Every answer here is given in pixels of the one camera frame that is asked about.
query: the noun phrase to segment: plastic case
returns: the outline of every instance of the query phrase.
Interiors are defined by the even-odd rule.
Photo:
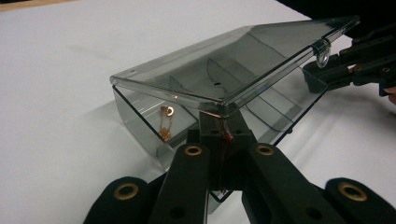
[[[327,90],[301,65],[324,66],[331,43],[358,23],[347,17],[245,26],[143,63],[110,78],[120,116],[164,170],[187,130],[198,128],[200,112],[227,119],[240,111],[259,142],[275,145]],[[172,116],[162,106],[171,106]]]

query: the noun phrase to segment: white surface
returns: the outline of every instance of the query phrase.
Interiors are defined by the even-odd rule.
[[[123,126],[115,73],[244,25],[306,20],[275,1],[80,0],[0,13],[0,223],[82,223],[111,181],[161,173]],[[350,46],[342,37],[333,52]],[[279,147],[313,183],[396,205],[396,106],[326,93]],[[248,223],[235,193],[208,223]]]

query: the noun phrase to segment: metal grommet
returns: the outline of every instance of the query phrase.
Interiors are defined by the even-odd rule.
[[[256,150],[258,153],[262,154],[263,156],[271,156],[272,154],[274,154],[274,150],[271,149],[270,147],[257,146]]]
[[[364,202],[367,200],[367,194],[355,185],[342,182],[338,185],[338,190],[348,199],[356,202]]]
[[[189,156],[198,156],[202,153],[202,149],[200,147],[186,147],[186,149],[184,149],[184,153]]]
[[[131,188],[128,192],[122,192],[123,189]],[[116,190],[114,190],[114,197],[118,200],[128,200],[132,199],[137,192],[139,191],[139,187],[134,183],[125,183],[119,185]]]
[[[385,72],[385,73],[387,73],[387,72],[389,72],[389,71],[390,71],[390,68],[388,68],[388,67],[384,67],[384,68],[382,69],[382,71],[383,71],[383,72]]]
[[[167,105],[161,106],[161,111],[168,117],[171,117],[175,112],[172,106],[167,106]]]

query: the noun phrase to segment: screw hole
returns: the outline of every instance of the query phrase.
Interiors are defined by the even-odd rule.
[[[184,150],[184,153],[189,156],[197,156],[202,153],[202,149],[200,147],[187,147]]]
[[[122,201],[129,200],[132,199],[138,191],[139,187],[134,183],[121,184],[114,190],[114,197]]]
[[[340,183],[338,190],[348,199],[356,202],[364,202],[367,200],[367,194],[360,188],[349,183]]]
[[[274,154],[273,149],[271,149],[270,147],[264,147],[264,146],[258,146],[257,152],[259,152],[263,156],[271,156],[272,154]]]
[[[319,210],[316,209],[316,208],[308,207],[308,208],[305,210],[305,212],[306,212],[306,214],[307,214],[309,217],[313,218],[314,220],[320,220],[320,219],[322,219],[322,214],[321,214],[321,213],[319,212]]]
[[[181,218],[186,215],[186,212],[184,211],[184,208],[182,208],[182,207],[174,207],[171,210],[169,210],[169,215],[172,218]]]

